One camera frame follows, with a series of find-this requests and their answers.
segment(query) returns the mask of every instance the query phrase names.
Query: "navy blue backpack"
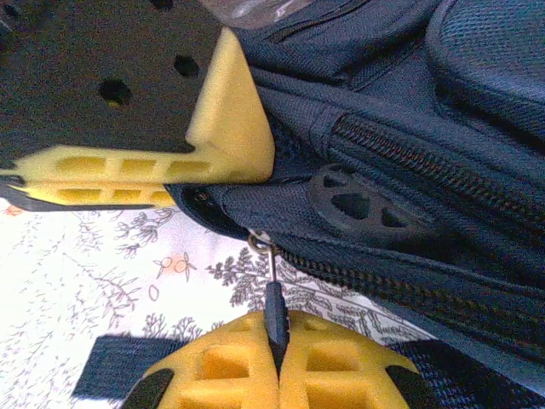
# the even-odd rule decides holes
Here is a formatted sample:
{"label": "navy blue backpack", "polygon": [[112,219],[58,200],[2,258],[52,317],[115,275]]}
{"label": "navy blue backpack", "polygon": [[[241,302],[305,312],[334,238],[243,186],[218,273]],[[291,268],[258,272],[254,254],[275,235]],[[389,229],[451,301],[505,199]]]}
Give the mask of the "navy blue backpack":
{"label": "navy blue backpack", "polygon": [[237,34],[273,176],[177,204],[545,395],[545,2],[324,0]]}

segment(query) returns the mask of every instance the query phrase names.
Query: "navy strap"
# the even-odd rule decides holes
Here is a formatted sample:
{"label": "navy strap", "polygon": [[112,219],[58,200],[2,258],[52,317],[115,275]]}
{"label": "navy strap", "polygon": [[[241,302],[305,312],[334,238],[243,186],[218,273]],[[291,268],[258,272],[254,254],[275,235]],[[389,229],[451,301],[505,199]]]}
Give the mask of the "navy strap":
{"label": "navy strap", "polygon": [[171,339],[97,338],[72,395],[124,399],[150,366],[184,345]]}
{"label": "navy strap", "polygon": [[397,343],[389,348],[412,360],[446,408],[545,407],[542,396],[440,341]]}

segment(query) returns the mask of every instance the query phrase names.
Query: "floral patterned fabric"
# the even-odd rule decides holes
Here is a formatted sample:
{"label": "floral patterned fabric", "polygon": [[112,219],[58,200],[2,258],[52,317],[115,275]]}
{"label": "floral patterned fabric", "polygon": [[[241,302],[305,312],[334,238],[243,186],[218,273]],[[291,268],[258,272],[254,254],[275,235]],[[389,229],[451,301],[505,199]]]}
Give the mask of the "floral patterned fabric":
{"label": "floral patterned fabric", "polygon": [[[28,213],[0,199],[0,407],[99,408],[70,397],[104,334],[191,341],[263,309],[267,259],[175,208]],[[288,307],[382,344],[430,339],[359,294],[277,259]]]}

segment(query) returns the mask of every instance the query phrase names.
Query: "black panel with holes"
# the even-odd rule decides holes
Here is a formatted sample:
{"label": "black panel with holes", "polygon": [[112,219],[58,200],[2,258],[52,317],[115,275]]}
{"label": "black panel with holes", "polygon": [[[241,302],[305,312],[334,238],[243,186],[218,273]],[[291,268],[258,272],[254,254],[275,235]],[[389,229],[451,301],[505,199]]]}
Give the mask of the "black panel with holes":
{"label": "black panel with holes", "polygon": [[59,144],[191,152],[221,30],[197,0],[6,4],[0,166]]}

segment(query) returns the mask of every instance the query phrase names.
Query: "zipper teeth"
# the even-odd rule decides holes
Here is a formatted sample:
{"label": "zipper teeth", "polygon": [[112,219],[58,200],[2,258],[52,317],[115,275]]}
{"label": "zipper teeth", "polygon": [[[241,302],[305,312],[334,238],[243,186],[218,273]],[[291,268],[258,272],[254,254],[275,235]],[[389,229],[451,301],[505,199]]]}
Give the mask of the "zipper teeth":
{"label": "zipper teeth", "polygon": [[279,246],[275,246],[275,250],[286,262],[294,267],[307,271],[319,271],[321,273],[320,279],[325,279],[333,284],[345,285],[356,290],[353,279],[358,279],[365,288],[362,292],[366,296],[379,296],[408,307],[422,305],[423,300],[440,301],[442,304],[435,305],[435,308],[447,314],[460,315],[463,314],[462,309],[466,309],[472,314],[486,314],[489,317],[504,317],[506,320],[523,320],[531,322],[533,325],[542,325],[542,322],[535,317],[455,297],[446,291],[429,290],[396,279],[383,278],[372,273],[359,272],[349,268],[337,268],[322,262],[309,261]]}
{"label": "zipper teeth", "polygon": [[274,34],[267,37],[266,40],[276,44],[282,43],[283,41],[287,40],[288,38],[290,38],[291,36],[299,32],[304,32],[305,30],[308,30],[310,28],[320,26],[329,21],[341,18],[344,15],[350,14],[353,11],[367,4],[367,2],[369,2],[369,0],[355,0],[355,1],[352,0],[350,3],[345,4],[344,6],[341,6],[337,10],[331,12],[329,15],[326,14],[320,19],[312,20],[312,21],[303,21],[301,23],[294,24],[293,26],[285,27],[282,30],[278,30]]}
{"label": "zipper teeth", "polygon": [[383,158],[435,181],[453,192],[466,196],[488,209],[545,233],[545,210],[514,193],[507,194],[493,181],[453,164],[445,158],[421,149],[407,147],[394,141],[385,131],[363,126],[357,119],[343,115],[335,124],[334,132],[349,141],[369,149]]}

